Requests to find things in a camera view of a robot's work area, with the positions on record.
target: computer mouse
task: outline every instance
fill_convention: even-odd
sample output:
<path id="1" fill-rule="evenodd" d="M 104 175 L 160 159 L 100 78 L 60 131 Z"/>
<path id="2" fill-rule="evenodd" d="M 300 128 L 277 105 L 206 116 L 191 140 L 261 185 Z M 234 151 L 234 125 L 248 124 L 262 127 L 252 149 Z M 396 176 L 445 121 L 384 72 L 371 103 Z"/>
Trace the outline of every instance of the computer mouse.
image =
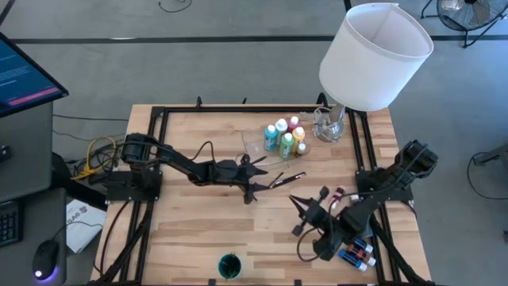
<path id="1" fill-rule="evenodd" d="M 44 280 L 52 275 L 56 267 L 58 247 L 58 242 L 52 239 L 42 242 L 37 247 L 33 255 L 32 270 L 38 280 Z"/>

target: green cup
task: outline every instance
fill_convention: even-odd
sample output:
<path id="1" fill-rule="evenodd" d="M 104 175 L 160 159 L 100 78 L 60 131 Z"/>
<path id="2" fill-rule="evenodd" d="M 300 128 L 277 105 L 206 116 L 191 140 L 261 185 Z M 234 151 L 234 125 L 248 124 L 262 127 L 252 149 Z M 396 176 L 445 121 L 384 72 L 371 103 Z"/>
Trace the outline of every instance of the green cup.
<path id="1" fill-rule="evenodd" d="M 238 256 L 234 253 L 226 254 L 219 261 L 218 269 L 222 278 L 226 280 L 235 279 L 241 271 L 240 258 L 238 258 Z"/>

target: yellow paint bottle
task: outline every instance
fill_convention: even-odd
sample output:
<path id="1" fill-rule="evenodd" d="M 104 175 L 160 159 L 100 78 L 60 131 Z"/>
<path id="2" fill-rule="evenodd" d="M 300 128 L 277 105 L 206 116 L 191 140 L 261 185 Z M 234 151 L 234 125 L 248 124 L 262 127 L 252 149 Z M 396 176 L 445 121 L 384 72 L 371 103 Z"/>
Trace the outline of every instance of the yellow paint bottle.
<path id="1" fill-rule="evenodd" d="M 305 131 L 303 131 L 302 127 L 297 127 L 293 130 L 293 138 L 294 138 L 294 143 L 293 143 L 293 147 L 291 148 L 291 152 L 296 153 L 296 149 L 298 148 L 298 145 L 300 143 L 303 143 L 303 138 L 305 138 Z"/>

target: electric fan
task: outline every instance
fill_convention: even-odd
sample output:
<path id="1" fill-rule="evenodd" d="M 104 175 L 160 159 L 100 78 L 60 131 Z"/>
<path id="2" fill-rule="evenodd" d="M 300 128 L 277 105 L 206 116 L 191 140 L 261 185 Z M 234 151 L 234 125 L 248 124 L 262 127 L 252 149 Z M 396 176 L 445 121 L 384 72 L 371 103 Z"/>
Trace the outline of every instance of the electric fan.
<path id="1" fill-rule="evenodd" d="M 437 0 L 437 15 L 425 16 L 432 0 L 421 11 L 421 18 L 439 17 L 450 29 L 466 33 L 463 48 L 474 44 L 502 17 L 508 8 L 508 0 Z M 468 43 L 468 32 L 489 25 L 477 38 Z"/>

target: gray desk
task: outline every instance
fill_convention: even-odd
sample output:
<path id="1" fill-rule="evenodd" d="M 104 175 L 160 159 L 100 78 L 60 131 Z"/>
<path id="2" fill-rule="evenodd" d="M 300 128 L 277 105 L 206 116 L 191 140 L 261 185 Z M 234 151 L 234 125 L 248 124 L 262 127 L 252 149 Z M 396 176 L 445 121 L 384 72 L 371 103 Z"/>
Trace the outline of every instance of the gray desk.
<path id="1" fill-rule="evenodd" d="M 23 239 L 0 247 L 0 285 L 62 285 L 66 280 L 65 231 L 60 243 L 58 271 L 51 280 L 36 280 L 33 254 L 65 225 L 66 193 L 48 190 L 52 182 L 52 103 L 0 119 L 0 144 L 10 145 L 13 157 L 0 164 L 0 202 L 18 199 L 23 207 Z"/>

